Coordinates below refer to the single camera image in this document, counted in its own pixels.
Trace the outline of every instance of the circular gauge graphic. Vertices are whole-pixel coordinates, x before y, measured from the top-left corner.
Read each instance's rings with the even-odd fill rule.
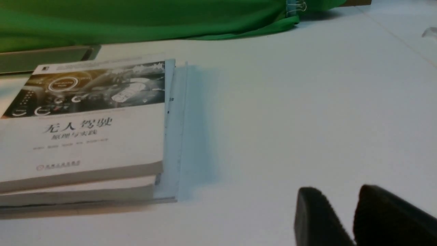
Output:
[[[60,77],[49,84],[49,90],[53,92],[63,92],[74,88],[79,83],[75,77]]]
[[[37,107],[34,113],[38,116],[48,115],[50,114],[50,106]]]
[[[27,113],[27,107],[21,106],[12,111],[13,116],[23,116]]]

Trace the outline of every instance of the book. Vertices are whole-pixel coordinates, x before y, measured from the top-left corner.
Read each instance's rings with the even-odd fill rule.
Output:
[[[162,172],[174,64],[139,56],[38,66],[0,120],[0,193]]]
[[[116,206],[124,204],[138,203],[162,203],[177,201],[179,191],[179,174],[181,164],[181,149],[184,127],[184,110],[186,98],[186,83],[188,77],[188,65],[179,64],[174,69],[173,79],[166,80],[166,88],[169,93],[166,93],[165,107],[168,116],[165,120],[165,155],[164,155],[164,172],[159,174],[155,186],[147,186],[144,183],[132,185],[132,179],[119,179],[110,182],[94,182],[84,185],[58,186],[47,189],[27,190],[16,193],[6,193],[0,195],[0,214],[9,214],[16,212],[32,212],[46,211],[59,209],[81,209],[88,207]],[[0,88],[11,88],[10,94],[16,94],[24,82],[21,80],[3,81],[0,83]],[[0,97],[0,106],[9,104],[13,100],[13,96],[6,95]],[[5,108],[0,109],[0,114],[5,111]],[[87,196],[83,196],[79,192],[75,192],[74,197],[68,200],[59,199],[57,197],[65,197],[71,194],[71,191],[81,191],[81,189],[92,190],[94,192],[93,199],[87,200]],[[129,191],[125,196],[118,195],[119,192]],[[9,197],[11,194],[24,194],[21,197]],[[55,199],[47,200],[47,197],[56,197]]]
[[[102,201],[150,200],[155,176],[25,190],[0,195],[0,209]]]

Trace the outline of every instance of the book cover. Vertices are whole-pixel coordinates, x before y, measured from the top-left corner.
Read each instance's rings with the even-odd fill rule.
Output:
[[[168,62],[38,66],[0,119],[0,192],[161,172]]]

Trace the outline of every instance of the publisher logo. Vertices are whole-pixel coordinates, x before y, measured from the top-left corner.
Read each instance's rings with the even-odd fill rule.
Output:
[[[72,162],[61,162],[51,165],[39,165],[36,167],[37,171],[45,171],[45,170],[51,170],[51,169],[58,169],[58,168],[65,168],[65,167],[72,167],[72,166],[79,166],[80,161],[72,161]]]

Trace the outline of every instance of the green fabric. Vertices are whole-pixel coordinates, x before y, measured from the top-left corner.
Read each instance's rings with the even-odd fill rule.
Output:
[[[305,0],[320,11],[345,0]],[[285,0],[2,0],[0,52],[160,39],[234,39],[290,30]]]

